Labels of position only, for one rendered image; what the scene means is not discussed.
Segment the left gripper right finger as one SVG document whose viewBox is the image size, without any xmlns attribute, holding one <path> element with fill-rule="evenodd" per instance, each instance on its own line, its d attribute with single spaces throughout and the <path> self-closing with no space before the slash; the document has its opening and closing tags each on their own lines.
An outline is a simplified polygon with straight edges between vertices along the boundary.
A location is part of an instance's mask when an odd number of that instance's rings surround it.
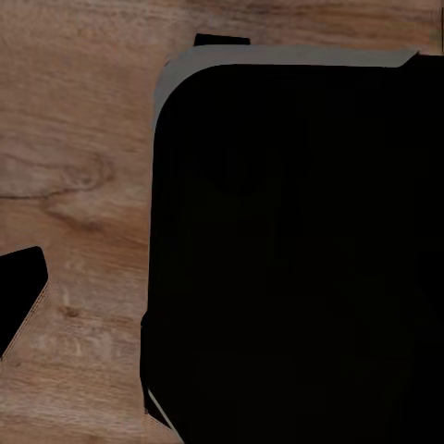
<svg viewBox="0 0 444 444">
<path fill-rule="evenodd" d="M 422 247 L 414 278 L 444 320 L 444 250 Z"/>
</svg>

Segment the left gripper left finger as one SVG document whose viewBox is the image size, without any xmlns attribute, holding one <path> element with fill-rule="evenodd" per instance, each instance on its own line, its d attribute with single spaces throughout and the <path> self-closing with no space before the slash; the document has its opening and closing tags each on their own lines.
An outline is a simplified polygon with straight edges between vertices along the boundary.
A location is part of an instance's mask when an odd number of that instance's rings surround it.
<svg viewBox="0 0 444 444">
<path fill-rule="evenodd" d="M 0 358 L 47 280 L 39 246 L 0 256 Z"/>
</svg>

